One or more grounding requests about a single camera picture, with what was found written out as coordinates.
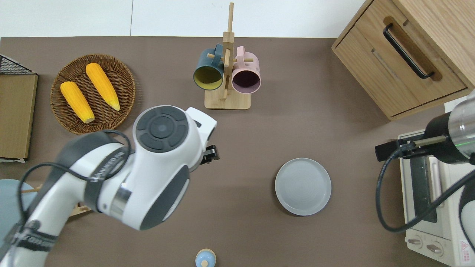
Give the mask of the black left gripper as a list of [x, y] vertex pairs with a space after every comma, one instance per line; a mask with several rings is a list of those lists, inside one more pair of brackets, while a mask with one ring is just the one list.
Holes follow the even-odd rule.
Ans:
[[209, 164], [212, 161], [217, 161], [219, 159], [220, 159], [219, 152], [217, 150], [216, 145], [211, 145], [211, 146], [207, 147], [206, 150], [204, 151], [202, 161], [201, 161], [200, 164], [201, 165]]

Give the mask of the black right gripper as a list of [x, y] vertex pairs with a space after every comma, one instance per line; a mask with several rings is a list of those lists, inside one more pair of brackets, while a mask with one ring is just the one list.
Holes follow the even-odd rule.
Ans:
[[408, 144], [414, 141], [420, 141], [423, 139], [434, 138], [438, 136], [445, 136], [444, 142], [436, 144], [429, 144], [425, 146], [416, 146], [409, 150], [397, 152], [396, 157], [402, 159], [411, 159], [424, 156], [434, 156], [441, 162], [446, 164], [463, 164], [465, 163], [465, 156], [458, 151], [456, 146], [451, 140], [449, 133], [449, 117], [451, 112], [440, 115], [432, 119], [426, 126], [422, 135], [413, 136], [409, 138], [394, 139], [387, 143], [377, 145], [375, 147], [375, 155], [379, 162], [383, 162], [390, 157], [394, 151], [402, 147], [404, 144]]

